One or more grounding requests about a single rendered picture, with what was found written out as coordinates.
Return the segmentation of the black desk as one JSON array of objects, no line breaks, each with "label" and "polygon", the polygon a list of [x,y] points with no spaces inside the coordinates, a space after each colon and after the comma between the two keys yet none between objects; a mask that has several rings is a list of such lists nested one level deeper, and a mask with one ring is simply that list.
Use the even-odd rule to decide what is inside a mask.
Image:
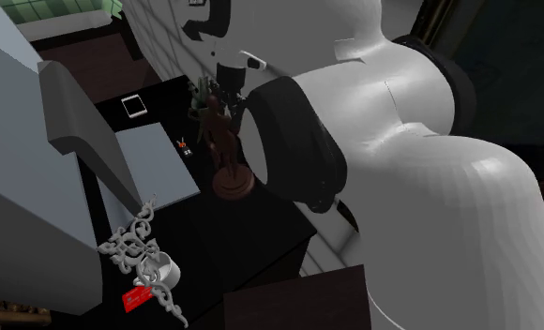
[{"label": "black desk", "polygon": [[[189,174],[199,194],[159,209],[151,223],[152,238],[182,270],[173,290],[174,301],[189,320],[189,328],[152,298],[126,313],[122,295],[132,287],[132,274],[123,275],[102,256],[105,281],[102,303],[61,330],[224,330],[223,296],[240,289],[297,278],[309,240],[316,231],[300,210],[260,185],[244,199],[225,201],[212,189],[214,165],[198,124],[188,118],[191,96],[185,76],[138,90],[147,114],[130,119],[114,97],[96,107],[115,132],[159,125],[166,133],[166,150],[149,157],[164,165],[169,157],[183,161],[169,168],[172,188]],[[177,141],[192,151],[184,157]]]}]

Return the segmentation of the grey sofa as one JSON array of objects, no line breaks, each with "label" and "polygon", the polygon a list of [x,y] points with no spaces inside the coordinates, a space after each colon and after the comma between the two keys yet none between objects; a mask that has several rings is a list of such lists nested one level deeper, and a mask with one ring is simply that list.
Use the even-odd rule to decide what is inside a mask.
[{"label": "grey sofa", "polygon": [[81,315],[102,300],[79,167],[128,210],[142,201],[113,130],[68,69],[0,7],[0,299]]}]

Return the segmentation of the ornate brown picture frame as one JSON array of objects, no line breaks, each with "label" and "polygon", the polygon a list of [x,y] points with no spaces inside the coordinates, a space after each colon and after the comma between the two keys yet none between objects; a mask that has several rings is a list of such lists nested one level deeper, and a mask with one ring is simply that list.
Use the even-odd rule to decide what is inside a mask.
[{"label": "ornate brown picture frame", "polygon": [[47,308],[0,300],[0,325],[45,326],[51,322]]}]

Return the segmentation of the white cup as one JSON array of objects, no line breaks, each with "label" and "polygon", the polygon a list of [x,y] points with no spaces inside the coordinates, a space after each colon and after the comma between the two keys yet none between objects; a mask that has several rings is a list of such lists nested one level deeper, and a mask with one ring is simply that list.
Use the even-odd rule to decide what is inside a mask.
[{"label": "white cup", "polygon": [[144,278],[152,276],[155,281],[165,284],[169,290],[173,289],[181,278],[181,270],[173,259],[165,252],[160,252],[156,260],[145,257],[141,262]]}]

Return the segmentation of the dark brown robot stand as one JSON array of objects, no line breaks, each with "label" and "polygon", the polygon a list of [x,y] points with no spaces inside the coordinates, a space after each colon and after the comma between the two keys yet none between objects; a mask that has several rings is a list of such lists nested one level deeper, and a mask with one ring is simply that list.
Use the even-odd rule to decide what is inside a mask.
[{"label": "dark brown robot stand", "polygon": [[372,330],[361,265],[224,295],[225,330]]}]

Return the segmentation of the brown human figure statue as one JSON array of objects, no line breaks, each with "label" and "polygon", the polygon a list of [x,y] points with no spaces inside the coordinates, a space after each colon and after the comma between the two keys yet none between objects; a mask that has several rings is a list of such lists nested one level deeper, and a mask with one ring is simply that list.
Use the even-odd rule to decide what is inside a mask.
[{"label": "brown human figure statue", "polygon": [[219,100],[214,95],[206,98],[204,139],[211,153],[215,173],[212,188],[224,200],[237,201],[247,197],[254,187],[251,169],[238,162],[238,144],[230,130],[231,118],[221,114]]}]

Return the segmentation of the white ornate scroll ornament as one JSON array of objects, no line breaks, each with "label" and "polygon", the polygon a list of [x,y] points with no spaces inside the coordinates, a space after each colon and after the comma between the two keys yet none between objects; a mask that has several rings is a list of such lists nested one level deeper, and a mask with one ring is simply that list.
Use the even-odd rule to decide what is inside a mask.
[{"label": "white ornate scroll ornament", "polygon": [[146,240],[152,232],[150,222],[155,217],[157,195],[145,202],[141,211],[133,218],[127,228],[118,227],[112,236],[97,247],[100,254],[108,255],[113,264],[117,265],[124,275],[134,271],[136,278],[132,285],[151,287],[151,293],[158,299],[159,304],[167,313],[173,314],[184,329],[189,328],[189,321],[183,315],[182,308],[174,302],[172,290],[152,276],[144,278],[141,262],[145,257],[156,260],[161,251],[155,238]]}]

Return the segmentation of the small green plant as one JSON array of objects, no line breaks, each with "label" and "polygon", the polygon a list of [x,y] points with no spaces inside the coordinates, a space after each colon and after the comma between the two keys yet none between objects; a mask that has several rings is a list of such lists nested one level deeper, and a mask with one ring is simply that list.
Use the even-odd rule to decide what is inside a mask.
[{"label": "small green plant", "polygon": [[200,77],[195,84],[189,82],[191,104],[188,109],[188,118],[199,123],[197,142],[203,137],[203,120],[208,112],[206,100],[211,95],[211,83],[212,80],[209,76]]}]

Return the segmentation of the red card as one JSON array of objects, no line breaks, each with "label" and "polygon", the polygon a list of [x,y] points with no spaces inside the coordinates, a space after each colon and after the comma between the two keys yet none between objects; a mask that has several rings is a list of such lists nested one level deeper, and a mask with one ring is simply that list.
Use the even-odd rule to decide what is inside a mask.
[{"label": "red card", "polygon": [[136,307],[153,298],[154,295],[151,293],[151,290],[151,287],[136,286],[124,293],[122,295],[122,302],[125,312],[129,313]]}]

